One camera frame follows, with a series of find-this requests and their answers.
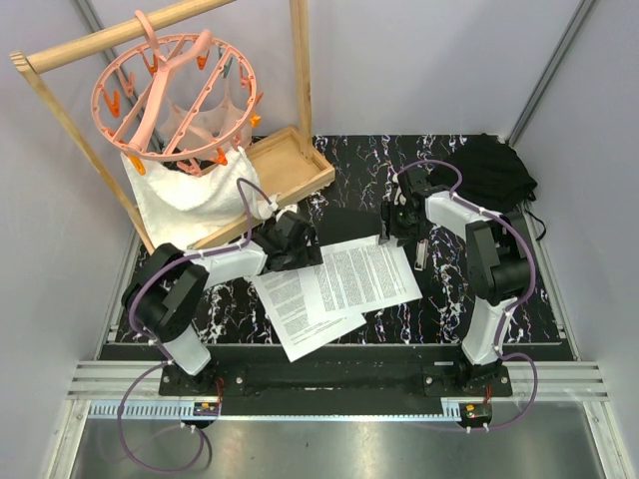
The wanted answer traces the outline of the printed paper sheet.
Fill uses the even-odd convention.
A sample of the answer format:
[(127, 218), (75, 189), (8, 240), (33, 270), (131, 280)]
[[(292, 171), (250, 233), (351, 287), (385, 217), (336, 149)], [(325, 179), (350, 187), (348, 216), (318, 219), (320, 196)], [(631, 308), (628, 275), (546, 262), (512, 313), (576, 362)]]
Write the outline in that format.
[(254, 276), (252, 284), (289, 362), (365, 324), (361, 313), (346, 317), (321, 316), (320, 307), (312, 305), (312, 297), (303, 292), (297, 270)]
[(371, 236), (320, 249), (322, 263), (299, 271), (313, 323), (372, 312), (422, 298), (397, 239)]

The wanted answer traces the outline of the black clipboard folder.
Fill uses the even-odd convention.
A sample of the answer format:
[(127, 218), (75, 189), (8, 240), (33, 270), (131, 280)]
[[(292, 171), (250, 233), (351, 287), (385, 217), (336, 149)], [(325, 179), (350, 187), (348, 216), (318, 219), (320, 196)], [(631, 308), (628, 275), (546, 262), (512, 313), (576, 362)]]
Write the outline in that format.
[(379, 236), (380, 223), (376, 213), (330, 207), (318, 223), (320, 248), (330, 244)]

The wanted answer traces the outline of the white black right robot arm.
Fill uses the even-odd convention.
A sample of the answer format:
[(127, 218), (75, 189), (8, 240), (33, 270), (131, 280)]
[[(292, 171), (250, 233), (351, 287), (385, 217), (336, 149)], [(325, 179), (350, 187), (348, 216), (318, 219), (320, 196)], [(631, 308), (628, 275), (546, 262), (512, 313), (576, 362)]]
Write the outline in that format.
[(427, 238), (432, 226), (464, 241), (468, 283), (475, 293), (469, 329), (453, 363), (453, 383), (475, 395), (499, 377), (507, 324), (536, 283), (536, 265), (523, 216), (488, 210), (454, 188), (433, 186), (426, 171), (404, 169), (380, 207), (378, 242), (399, 246)]

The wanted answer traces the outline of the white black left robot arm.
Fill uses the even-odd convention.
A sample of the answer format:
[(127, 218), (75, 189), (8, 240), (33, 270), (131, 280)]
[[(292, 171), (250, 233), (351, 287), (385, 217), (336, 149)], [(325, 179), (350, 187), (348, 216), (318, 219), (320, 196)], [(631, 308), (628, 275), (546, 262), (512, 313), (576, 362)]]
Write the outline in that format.
[(192, 325), (204, 291), (240, 277), (295, 270), (322, 263), (316, 229), (301, 214), (280, 211), (244, 239), (228, 245), (183, 251), (158, 246), (134, 274), (121, 302), (130, 325), (147, 336), (181, 372), (196, 395), (215, 385), (212, 355)]

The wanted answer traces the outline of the black marble pattern mat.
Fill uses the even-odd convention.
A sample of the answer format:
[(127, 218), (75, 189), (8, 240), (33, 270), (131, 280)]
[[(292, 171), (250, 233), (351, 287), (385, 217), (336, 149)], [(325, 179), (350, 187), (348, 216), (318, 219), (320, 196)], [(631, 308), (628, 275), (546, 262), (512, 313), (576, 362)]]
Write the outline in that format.
[[(380, 202), (391, 192), (391, 177), (401, 167), (423, 159), (444, 160), (467, 140), (464, 135), (316, 136), (315, 147), (334, 166), (335, 180), (305, 199), (301, 210), (314, 221), (330, 207), (378, 214)], [(365, 324), (340, 337), (337, 344), (458, 343), (469, 327), (474, 301), (466, 281), (464, 243), (447, 230), (432, 228), (426, 265), (415, 278), (422, 299), (367, 313)], [(208, 345), (279, 342), (255, 289), (244, 279), (208, 289), (193, 326)], [(575, 359), (544, 278), (516, 309), (504, 348), (540, 361)]]

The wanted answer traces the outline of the black cloth bundle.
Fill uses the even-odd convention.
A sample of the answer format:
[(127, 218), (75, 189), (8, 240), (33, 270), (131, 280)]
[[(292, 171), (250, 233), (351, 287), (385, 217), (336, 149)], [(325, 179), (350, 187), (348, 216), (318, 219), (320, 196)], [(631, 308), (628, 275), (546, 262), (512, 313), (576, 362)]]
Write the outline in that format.
[(537, 182), (516, 152), (496, 138), (471, 137), (444, 161), (461, 172), (456, 193), (485, 209), (508, 213), (536, 199)]

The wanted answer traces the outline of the white towel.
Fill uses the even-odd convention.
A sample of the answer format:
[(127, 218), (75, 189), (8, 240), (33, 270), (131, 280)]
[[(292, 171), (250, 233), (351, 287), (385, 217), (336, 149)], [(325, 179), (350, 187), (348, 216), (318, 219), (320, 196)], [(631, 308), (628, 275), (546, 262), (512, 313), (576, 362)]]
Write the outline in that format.
[(170, 242), (186, 249), (231, 222), (251, 213), (257, 220), (270, 216), (259, 175), (244, 149), (230, 150), (228, 163), (195, 177), (142, 162), (140, 175), (126, 155), (121, 156), (147, 236), (154, 246)]

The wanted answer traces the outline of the sheer pink mesh garment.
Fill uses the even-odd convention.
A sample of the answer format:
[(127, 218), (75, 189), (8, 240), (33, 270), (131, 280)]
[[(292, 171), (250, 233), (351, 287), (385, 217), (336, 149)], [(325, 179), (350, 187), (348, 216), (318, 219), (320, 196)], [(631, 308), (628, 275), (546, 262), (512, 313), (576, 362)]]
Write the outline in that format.
[[(213, 137), (218, 138), (232, 130), (236, 121), (244, 115), (244, 110), (237, 108), (231, 98), (230, 81), (224, 81), (225, 94), (222, 102), (214, 109), (201, 111), (194, 116), (187, 132), (177, 145), (178, 150), (195, 150), (208, 144)], [(168, 144), (177, 133), (178, 127), (187, 115), (187, 111), (168, 99), (167, 119), (157, 128), (165, 144)]]

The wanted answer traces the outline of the pink round clip hanger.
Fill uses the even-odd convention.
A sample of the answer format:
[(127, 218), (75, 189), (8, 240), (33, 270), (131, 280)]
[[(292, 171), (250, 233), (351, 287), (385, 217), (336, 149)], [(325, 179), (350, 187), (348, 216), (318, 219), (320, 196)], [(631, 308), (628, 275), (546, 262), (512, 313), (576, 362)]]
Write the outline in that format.
[(91, 98), (94, 123), (133, 166), (172, 163), (200, 177), (246, 148), (262, 118), (255, 70), (209, 30), (160, 36), (142, 11), (144, 41), (101, 74)]

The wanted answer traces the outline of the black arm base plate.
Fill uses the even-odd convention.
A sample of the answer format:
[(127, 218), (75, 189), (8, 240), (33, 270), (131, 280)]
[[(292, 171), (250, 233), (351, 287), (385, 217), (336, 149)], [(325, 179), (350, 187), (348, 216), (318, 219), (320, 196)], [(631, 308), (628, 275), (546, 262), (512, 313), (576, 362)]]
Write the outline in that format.
[(487, 388), (463, 392), (455, 386), (456, 345), (328, 345), (289, 362), (280, 346), (215, 346), (200, 387), (173, 365), (162, 369), (162, 396), (229, 397), (265, 390), (397, 389), (428, 397), (506, 398), (512, 395), (507, 368)]

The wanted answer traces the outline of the aluminium rail frame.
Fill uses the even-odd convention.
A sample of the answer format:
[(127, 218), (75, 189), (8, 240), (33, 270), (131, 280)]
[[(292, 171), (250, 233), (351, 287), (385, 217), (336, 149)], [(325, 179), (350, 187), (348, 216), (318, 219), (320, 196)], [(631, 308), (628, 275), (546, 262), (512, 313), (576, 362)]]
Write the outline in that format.
[(577, 403), (609, 478), (637, 475), (614, 418), (602, 372), (582, 360), (570, 330), (555, 342), (508, 342), (498, 375), (458, 386), (456, 344), (334, 344), (289, 361), (279, 345), (221, 344), (203, 385), (143, 342), (103, 345), (77, 365), (48, 476), (70, 476), (91, 416), (170, 421), (415, 420), (458, 422), (465, 403), (517, 406), (512, 428), (543, 402)]

